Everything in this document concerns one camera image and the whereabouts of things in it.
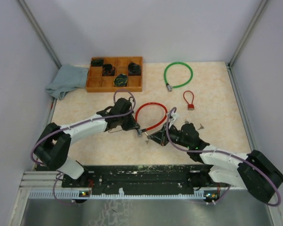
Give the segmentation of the red cable lock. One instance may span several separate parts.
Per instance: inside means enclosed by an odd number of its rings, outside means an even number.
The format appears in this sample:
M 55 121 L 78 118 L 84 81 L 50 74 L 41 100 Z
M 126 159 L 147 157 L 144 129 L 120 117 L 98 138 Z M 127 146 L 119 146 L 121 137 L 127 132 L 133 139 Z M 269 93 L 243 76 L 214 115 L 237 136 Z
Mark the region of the red cable lock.
M 141 105 L 134 117 L 139 122 L 141 114 L 141 128 L 137 129 L 137 137 L 141 137 L 142 134 L 161 125 L 166 120 L 166 113 L 166 106 L 158 102 L 148 102 Z

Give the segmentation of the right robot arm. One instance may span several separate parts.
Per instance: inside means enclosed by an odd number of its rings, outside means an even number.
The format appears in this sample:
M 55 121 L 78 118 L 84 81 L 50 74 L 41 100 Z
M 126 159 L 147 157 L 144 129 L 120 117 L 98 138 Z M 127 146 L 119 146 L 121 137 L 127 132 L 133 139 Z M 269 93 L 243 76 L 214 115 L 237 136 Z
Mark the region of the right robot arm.
M 283 174 L 260 151 L 248 154 L 230 153 L 203 141 L 192 123 L 163 127 L 147 136 L 148 139 L 186 152 L 195 161 L 211 168 L 201 174 L 201 181 L 206 186 L 225 183 L 247 190 L 254 198 L 269 203 L 279 186 L 283 183 Z

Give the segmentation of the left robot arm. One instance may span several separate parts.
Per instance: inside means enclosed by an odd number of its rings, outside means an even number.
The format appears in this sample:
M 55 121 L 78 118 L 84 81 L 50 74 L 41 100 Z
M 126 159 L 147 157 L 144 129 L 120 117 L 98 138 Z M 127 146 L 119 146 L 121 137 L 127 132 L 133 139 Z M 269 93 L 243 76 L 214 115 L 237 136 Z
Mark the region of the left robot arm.
M 37 164 L 45 165 L 51 171 L 57 171 L 71 177 L 77 186 L 85 186 L 89 176 L 84 167 L 68 156 L 70 146 L 89 136 L 108 132 L 120 126 L 123 131 L 140 128 L 133 117 L 133 98 L 119 98 L 113 106 L 96 112 L 92 117 L 59 126 L 48 124 L 35 144 L 31 157 L 36 156 Z

